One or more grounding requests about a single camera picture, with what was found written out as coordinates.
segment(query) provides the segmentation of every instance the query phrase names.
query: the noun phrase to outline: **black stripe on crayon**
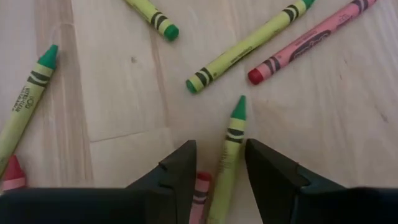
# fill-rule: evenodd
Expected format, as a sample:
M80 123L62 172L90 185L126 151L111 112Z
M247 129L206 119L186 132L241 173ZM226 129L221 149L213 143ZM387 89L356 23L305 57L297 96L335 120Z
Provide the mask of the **black stripe on crayon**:
M195 190L193 192L193 196L195 196L195 197L206 197L207 196L207 192L201 192L199 190Z
M353 3L359 7L359 13L362 12L363 9L362 9L362 4L361 4L360 0L355 0L355 1L352 1L351 3Z
M278 72L280 70L280 63L279 63L278 59L276 59L275 57L271 57L270 59L274 61L275 72Z
M234 136L242 136L244 134L243 131L232 129L232 128L228 128L228 132Z
M367 10L369 7L369 1L368 0L363 0L363 10Z
M294 19L297 19L300 15L299 9L297 9L297 7L295 5L290 5L288 7L291 7L292 9L294 9L294 11L296 11L296 17Z
M158 15L160 15L160 14L161 14L161 12L156 12L156 13L154 14L154 16L152 16L152 18L150 19L150 23L152 24L152 26L155 26L156 17L157 17Z
M293 13L290 9L288 9L288 8L289 8L289 7L287 7L287 8L284 9L283 11L286 12L287 15L289 16L290 22L293 22L293 20L294 20L294 13Z
M206 200L203 200L203 201L199 201L199 200L195 200L195 199L193 199L193 201L192 201L193 203L195 203L195 204L197 204L197 205L204 205L204 204L206 204Z
M209 70L207 70L207 68L203 68L201 69L201 71L203 71L204 73L206 73L207 76L209 76L209 83L213 81L213 76L211 76Z
M157 20L157 25L156 25L156 29L159 30L160 25L162 24L163 21L165 21L167 19L167 17L165 17L164 15L159 16L158 20Z
M43 88L45 88L45 87L47 86L47 83L46 83L46 84L38 83L38 82L35 81L32 77L29 77L29 78L27 79L27 81L30 82L30 83L33 83L33 84L35 84L35 85L41 86L41 87L43 87Z
M236 142L236 143L239 143L239 144L241 144L243 142L243 139L233 139L233 138L231 138L229 136L226 136L225 140L231 141L231 142Z
M268 59L264 62L264 64L266 64L268 66L269 70L271 71L271 75L273 75L275 73L275 71L274 71L274 67L272 66L271 61Z
M201 83L203 84L203 86L206 86L207 84L207 79L204 76L204 74L200 73L200 72L196 72L195 75L200 79Z
M31 71L30 73L31 73L34 77L36 77L38 80L41 80L41 81L43 81L43 82L47 82L47 81L50 80L50 77L45 76L45 75L42 75L42 74L37 73L37 72L35 72L35 71Z

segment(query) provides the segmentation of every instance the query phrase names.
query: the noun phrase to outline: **green crayon tip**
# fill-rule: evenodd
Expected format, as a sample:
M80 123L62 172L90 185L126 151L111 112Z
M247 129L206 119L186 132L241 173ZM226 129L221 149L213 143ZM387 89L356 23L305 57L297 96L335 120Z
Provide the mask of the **green crayon tip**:
M45 52L45 54L41 56L41 58L39 58L39 61L37 63L54 70L57 64L57 53L58 53L58 46L53 44Z
M235 110L232 112L231 118L246 120L246 96L241 96L238 105L236 105Z
M164 31L163 35L168 41L173 41L178 37L179 33L180 31L175 25L169 25Z
M315 0L302 0L305 3L305 7L307 7L307 9L309 9L312 4L315 2Z
M189 91L192 94L196 94L197 93L197 89L195 89L195 87L193 86L193 84L192 84L192 82L190 80L187 80L185 83L187 84L187 88L189 89Z

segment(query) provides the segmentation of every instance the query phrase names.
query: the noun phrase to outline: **wooden floor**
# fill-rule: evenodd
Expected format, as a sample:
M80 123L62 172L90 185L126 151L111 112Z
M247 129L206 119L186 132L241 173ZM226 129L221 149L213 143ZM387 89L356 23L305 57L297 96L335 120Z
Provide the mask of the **wooden floor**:
M294 0L152 2L180 28L177 41L122 0L0 0L0 128L37 57L60 46L16 151L30 186L124 187L189 139L198 169L215 173L242 94L247 137L347 187L398 186L398 1L378 1L268 82L249 85L250 69L349 2L318 0L195 96L188 77ZM231 210L228 223L260 223L243 160Z

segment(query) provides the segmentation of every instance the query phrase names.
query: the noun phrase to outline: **red crayon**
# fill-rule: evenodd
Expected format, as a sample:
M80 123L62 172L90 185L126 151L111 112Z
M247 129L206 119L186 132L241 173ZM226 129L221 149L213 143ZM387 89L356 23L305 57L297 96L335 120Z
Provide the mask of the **red crayon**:
M2 191L20 189L26 187L25 173L21 169L18 159L12 155L8 160L7 169L4 173L1 186Z
M297 57L310 50L313 46L323 41L339 28L358 17L362 12L372 6L377 0L355 0L336 14L324 20L315 28L292 42L274 56L261 63L248 74L249 80L254 85L270 78L275 72L286 67Z
M197 181L193 193L191 215L189 224L199 224L203 215L207 194L210 188L211 174L207 172L197 172Z

